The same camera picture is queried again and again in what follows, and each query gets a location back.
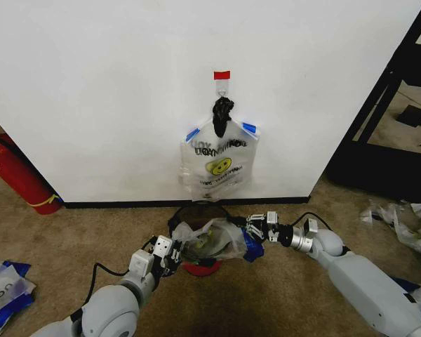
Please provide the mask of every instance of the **beige carpet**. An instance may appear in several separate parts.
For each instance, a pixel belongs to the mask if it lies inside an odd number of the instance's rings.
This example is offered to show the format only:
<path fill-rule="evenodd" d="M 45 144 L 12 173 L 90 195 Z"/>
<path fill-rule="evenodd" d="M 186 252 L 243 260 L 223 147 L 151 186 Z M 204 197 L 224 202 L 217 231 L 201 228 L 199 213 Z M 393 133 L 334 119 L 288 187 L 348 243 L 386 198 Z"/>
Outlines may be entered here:
<path fill-rule="evenodd" d="M 277 210 L 283 223 L 316 211 L 358 254 L 386 273 L 421 282 L 420 257 L 385 225 L 359 222 L 369 205 L 364 192 L 322 178 L 302 205 L 228 207 L 235 215 Z M 375 201 L 385 199 L 372 197 Z M 127 268 L 132 252 L 152 234 L 167 234 L 174 208 L 62 209 L 40 216 L 0 180 L 0 260 L 31 263 L 35 303 L 9 322 L 4 337 L 28 336 L 65 318 L 83 302 L 95 261 Z M 98 287 L 118 279 L 99 272 Z M 210 277 L 180 270 L 162 279 L 144 308 L 136 336 L 376 336 L 331 284 L 326 272 L 301 253 L 265 244 L 250 264 L 229 260 Z"/>

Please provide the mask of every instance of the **fire extinguisher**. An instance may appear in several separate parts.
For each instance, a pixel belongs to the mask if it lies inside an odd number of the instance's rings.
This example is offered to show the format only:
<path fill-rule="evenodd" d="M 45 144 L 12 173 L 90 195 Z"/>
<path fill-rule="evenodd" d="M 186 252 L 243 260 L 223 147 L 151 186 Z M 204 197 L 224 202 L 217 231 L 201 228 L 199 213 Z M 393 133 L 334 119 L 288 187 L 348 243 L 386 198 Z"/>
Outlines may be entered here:
<path fill-rule="evenodd" d="M 56 195 L 11 138 L 0 134 L 0 177 L 39 214 L 62 207 Z"/>

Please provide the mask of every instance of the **yellow smiley face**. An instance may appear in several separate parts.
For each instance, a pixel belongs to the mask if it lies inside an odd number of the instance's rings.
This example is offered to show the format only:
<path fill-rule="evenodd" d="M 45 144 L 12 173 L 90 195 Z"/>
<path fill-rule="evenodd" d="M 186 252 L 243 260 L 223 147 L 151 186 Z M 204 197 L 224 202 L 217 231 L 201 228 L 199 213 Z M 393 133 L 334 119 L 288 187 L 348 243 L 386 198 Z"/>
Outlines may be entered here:
<path fill-rule="evenodd" d="M 219 162 L 211 161 L 206 164 L 206 169 L 211 172 L 214 176 L 218 176 L 225 172 L 231 166 L 231 158 L 224 158 Z"/>

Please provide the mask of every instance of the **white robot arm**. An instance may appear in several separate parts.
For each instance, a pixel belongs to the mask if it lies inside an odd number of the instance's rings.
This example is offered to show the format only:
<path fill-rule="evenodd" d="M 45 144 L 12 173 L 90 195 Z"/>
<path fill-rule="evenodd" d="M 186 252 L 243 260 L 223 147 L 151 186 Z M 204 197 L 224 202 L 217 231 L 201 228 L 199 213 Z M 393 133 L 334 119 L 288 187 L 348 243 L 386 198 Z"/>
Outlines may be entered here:
<path fill-rule="evenodd" d="M 421 312 L 412 296 L 367 258 L 344 247 L 332 230 L 319 230 L 314 219 L 307 219 L 303 227 L 280 225 L 276 212 L 238 220 L 234 223 L 255 240 L 278 242 L 317 260 L 335 287 L 376 331 L 389 337 L 421 337 Z M 133 336 L 139 311 L 160 278 L 173 274 L 181 263 L 180 242 L 164 236 L 155 240 L 151 253 L 140 249 L 133 254 L 118 285 L 99 289 L 80 310 L 32 337 Z"/>

